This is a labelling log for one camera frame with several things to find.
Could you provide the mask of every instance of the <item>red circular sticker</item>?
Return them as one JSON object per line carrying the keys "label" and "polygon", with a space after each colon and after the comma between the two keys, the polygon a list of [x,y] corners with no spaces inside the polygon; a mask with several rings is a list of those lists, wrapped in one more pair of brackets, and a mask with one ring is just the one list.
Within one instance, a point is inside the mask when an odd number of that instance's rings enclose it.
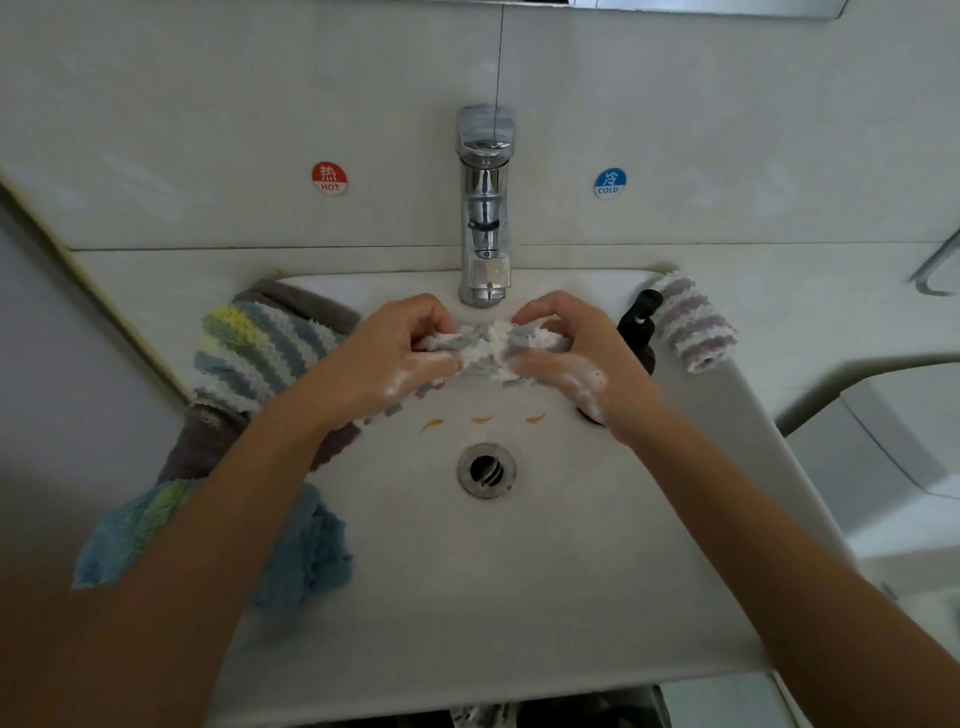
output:
{"label": "red circular sticker", "polygon": [[342,195],[347,191],[347,173],[332,161],[317,162],[312,177],[314,186],[324,195]]}

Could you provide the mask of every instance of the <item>chrome faucet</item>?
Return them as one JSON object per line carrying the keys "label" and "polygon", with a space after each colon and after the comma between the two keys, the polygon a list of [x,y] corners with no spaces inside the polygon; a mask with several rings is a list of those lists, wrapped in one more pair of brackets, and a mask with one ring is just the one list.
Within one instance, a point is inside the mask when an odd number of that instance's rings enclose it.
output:
{"label": "chrome faucet", "polygon": [[485,104],[457,111],[461,167],[460,300],[475,308],[497,305],[510,287],[507,166],[516,123],[507,107]]}

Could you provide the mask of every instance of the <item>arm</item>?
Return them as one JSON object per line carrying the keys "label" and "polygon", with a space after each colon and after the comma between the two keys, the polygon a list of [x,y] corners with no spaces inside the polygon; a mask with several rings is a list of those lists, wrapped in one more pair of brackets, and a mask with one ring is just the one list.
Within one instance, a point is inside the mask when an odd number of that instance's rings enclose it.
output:
{"label": "arm", "polygon": [[513,368],[592,402],[631,448],[723,577],[774,665],[818,728],[953,726],[960,664],[808,535],[693,425],[673,412],[597,308],[564,293],[528,303],[526,324],[573,339]]}
{"label": "arm", "polygon": [[207,482],[59,655],[28,725],[200,725],[240,613],[328,431],[454,375],[452,354],[412,353],[453,332],[432,296],[388,303],[258,414]]}

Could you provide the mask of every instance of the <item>white ceramic sink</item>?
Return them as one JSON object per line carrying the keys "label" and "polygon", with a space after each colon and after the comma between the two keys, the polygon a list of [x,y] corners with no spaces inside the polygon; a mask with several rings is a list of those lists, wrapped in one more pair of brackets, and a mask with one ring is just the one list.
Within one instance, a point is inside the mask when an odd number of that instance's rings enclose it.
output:
{"label": "white ceramic sink", "polygon": [[[514,273],[507,301],[488,310],[457,301],[459,272],[286,282],[364,315],[429,291],[459,322],[481,323],[558,288],[617,319],[653,275]],[[655,350],[655,380],[669,399],[848,558],[735,364],[694,376]],[[514,457],[506,495],[483,500],[458,483],[458,458],[479,443]],[[353,580],[295,614],[245,616],[212,725],[406,713],[765,665],[750,623],[650,474],[549,387],[455,377],[365,429],[311,480],[347,522]]]}

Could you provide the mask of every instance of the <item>mirror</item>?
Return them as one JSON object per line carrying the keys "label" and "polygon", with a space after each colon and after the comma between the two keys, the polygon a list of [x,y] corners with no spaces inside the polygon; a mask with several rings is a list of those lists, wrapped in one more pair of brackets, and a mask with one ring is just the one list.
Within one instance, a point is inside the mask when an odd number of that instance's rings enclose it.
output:
{"label": "mirror", "polygon": [[591,10],[687,12],[708,15],[804,17],[832,20],[843,12],[847,0],[436,0],[496,5],[586,8]]}

